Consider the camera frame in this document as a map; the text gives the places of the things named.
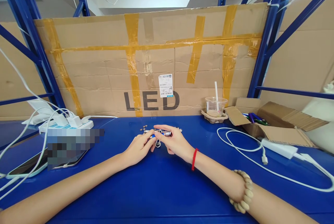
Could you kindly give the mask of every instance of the barcode label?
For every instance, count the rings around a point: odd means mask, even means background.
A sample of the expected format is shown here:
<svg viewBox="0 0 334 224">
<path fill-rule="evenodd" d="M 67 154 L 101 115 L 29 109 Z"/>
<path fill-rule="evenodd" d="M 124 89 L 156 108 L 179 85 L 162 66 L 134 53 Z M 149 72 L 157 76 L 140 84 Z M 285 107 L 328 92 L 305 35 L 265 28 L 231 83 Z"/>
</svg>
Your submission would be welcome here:
<svg viewBox="0 0 334 224">
<path fill-rule="evenodd" d="M 160 98 L 173 97 L 173 75 L 164 74 L 159 76 Z"/>
</svg>

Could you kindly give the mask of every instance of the blue workbench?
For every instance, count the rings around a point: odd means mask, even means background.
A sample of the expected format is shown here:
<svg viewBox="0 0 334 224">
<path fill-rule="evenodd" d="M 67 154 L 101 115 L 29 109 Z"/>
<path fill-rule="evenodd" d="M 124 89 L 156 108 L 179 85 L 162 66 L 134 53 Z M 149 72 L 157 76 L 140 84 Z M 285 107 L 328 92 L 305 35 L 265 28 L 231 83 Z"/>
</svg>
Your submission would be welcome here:
<svg viewBox="0 0 334 224">
<path fill-rule="evenodd" d="M 248 161 L 217 136 L 219 127 L 202 116 L 94 119 L 94 128 L 105 129 L 105 137 L 83 157 L 77 166 L 47 171 L 27 179 L 0 201 L 8 208 L 18 201 L 75 173 L 123 152 L 143 125 L 180 127 L 189 143 L 229 169 L 246 171 L 252 180 L 320 223 L 334 220 L 334 193 L 322 193 L 276 177 Z M 257 143 L 239 133 L 231 133 L 236 146 L 253 149 Z M 36 136 L 8 150 L 0 162 L 0 172 L 9 172 L 41 151 L 43 138 Z M 321 166 L 334 174 L 334 157 L 314 148 L 300 147 Z M 261 151 L 247 153 L 261 162 Z M 267 150 L 268 168 L 292 179 L 320 188 L 330 180 L 310 164 L 288 160 Z M 7 179 L 0 180 L 0 187 Z M 256 223 L 248 214 L 237 213 L 225 195 L 200 171 L 176 155 L 169 155 L 164 144 L 137 165 L 110 177 L 57 214 L 49 223 Z"/>
</svg>

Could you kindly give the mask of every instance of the open cardboard box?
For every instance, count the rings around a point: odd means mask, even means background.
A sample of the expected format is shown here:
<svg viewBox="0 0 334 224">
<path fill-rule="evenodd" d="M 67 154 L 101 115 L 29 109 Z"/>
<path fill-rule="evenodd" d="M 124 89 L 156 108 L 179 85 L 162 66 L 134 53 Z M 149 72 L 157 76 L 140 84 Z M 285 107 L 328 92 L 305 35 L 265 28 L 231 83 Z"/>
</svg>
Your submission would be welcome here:
<svg viewBox="0 0 334 224">
<path fill-rule="evenodd" d="M 237 98 L 236 106 L 225 108 L 225 112 L 233 125 L 242 125 L 255 138 L 267 137 L 272 142 L 296 146 L 316 147 L 303 131 L 308 132 L 328 124 L 327 121 L 274 102 L 260 105 L 260 99 Z M 251 123 L 242 113 L 255 113 L 270 126 Z"/>
</svg>

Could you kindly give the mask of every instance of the hand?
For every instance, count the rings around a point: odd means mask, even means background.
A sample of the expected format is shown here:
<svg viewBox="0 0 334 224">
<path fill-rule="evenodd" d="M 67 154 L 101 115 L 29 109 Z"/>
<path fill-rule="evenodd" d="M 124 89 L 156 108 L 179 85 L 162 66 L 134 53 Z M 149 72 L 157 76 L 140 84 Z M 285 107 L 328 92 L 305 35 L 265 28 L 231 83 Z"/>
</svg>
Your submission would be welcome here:
<svg viewBox="0 0 334 224">
<path fill-rule="evenodd" d="M 145 134 L 137 135 L 130 146 L 121 154 L 128 167 L 137 164 L 147 155 L 150 147 L 155 144 L 157 140 L 157 138 L 154 137 L 148 141 L 152 134 L 154 134 L 153 129 Z"/>
<path fill-rule="evenodd" d="M 167 147 L 169 154 L 176 154 L 181 157 L 185 162 L 192 163 L 192 157 L 195 149 L 188 143 L 183 137 L 181 131 L 178 128 L 174 128 L 168 125 L 155 125 L 154 128 L 171 131 L 173 136 L 166 137 L 159 132 L 155 132 L 155 136 L 163 142 Z"/>
</svg>

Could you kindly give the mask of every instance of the small metal part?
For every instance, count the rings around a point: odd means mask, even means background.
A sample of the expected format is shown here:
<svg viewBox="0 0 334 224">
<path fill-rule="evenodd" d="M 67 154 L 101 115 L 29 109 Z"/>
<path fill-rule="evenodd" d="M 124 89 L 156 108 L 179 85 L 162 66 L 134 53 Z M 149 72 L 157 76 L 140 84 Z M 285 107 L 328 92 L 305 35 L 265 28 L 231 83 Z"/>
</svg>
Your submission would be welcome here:
<svg viewBox="0 0 334 224">
<path fill-rule="evenodd" d="M 160 140 L 157 140 L 156 141 L 156 147 L 159 148 L 160 146 L 161 146 L 161 142 L 160 142 Z"/>
</svg>

